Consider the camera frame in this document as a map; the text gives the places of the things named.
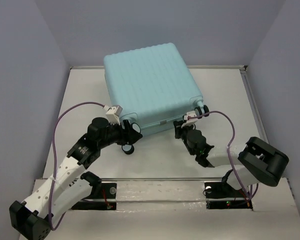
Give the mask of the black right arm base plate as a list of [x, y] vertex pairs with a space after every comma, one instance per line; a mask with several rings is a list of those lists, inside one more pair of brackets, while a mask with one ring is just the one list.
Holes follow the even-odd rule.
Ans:
[[221, 182], [205, 182], [202, 194], [208, 210], [253, 209], [252, 201], [241, 189], [224, 187]]

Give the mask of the light blue suitcase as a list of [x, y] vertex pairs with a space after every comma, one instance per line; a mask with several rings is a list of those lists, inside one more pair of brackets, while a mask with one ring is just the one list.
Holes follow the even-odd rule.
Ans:
[[173, 43], [106, 55], [104, 78], [120, 121], [140, 127], [144, 137], [174, 127], [188, 112], [209, 111], [193, 75]]

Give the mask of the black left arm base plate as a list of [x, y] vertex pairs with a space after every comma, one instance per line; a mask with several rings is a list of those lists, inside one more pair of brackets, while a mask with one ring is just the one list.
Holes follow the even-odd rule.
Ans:
[[117, 183], [103, 182], [99, 189], [77, 202], [71, 210], [77, 211], [115, 211], [117, 209]]

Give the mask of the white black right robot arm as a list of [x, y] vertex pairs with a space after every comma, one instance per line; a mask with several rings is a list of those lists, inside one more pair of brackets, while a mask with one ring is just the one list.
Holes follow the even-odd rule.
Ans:
[[193, 124], [186, 125], [184, 120], [180, 120], [174, 121], [173, 125], [175, 138], [182, 140], [200, 166], [242, 166], [228, 170], [221, 181], [207, 184], [204, 194], [209, 199], [239, 197], [244, 187], [258, 183], [276, 187], [289, 163], [286, 154], [256, 136], [245, 144], [221, 148], [208, 144], [206, 137]]

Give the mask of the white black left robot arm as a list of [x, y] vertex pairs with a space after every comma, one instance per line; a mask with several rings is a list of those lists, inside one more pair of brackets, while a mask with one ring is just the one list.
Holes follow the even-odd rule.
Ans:
[[62, 163], [54, 166], [52, 175], [22, 202], [11, 204], [12, 227], [27, 240], [45, 239], [56, 230], [57, 221], [67, 210], [82, 199], [100, 194], [102, 180], [88, 168], [101, 150], [112, 144], [132, 147], [142, 137], [136, 123], [124, 120], [114, 124], [103, 117], [94, 118]]

